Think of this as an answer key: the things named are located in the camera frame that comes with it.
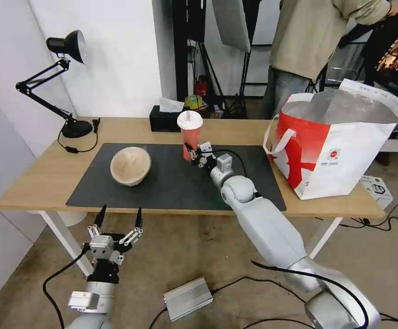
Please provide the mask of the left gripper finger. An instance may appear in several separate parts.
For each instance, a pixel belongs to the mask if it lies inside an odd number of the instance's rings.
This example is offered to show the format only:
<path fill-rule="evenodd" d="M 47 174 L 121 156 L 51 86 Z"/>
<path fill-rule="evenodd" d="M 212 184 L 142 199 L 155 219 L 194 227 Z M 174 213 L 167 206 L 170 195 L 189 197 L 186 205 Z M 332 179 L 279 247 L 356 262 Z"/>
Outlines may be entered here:
<path fill-rule="evenodd" d="M 138 209 L 136 214 L 135 226 L 128 234 L 119 240 L 120 245 L 133 245 L 135 244 L 143 233 L 143 219 L 142 219 L 142 208 Z"/>
<path fill-rule="evenodd" d="M 107 205 L 105 204 L 101 208 L 100 212 L 96 215 L 93 225 L 89 225 L 87 227 L 87 230 L 88 230 L 88 233 L 89 233 L 91 239 L 102 234 L 101 228 L 102 228 L 103 221 L 105 218 L 106 208 L 107 208 Z"/>

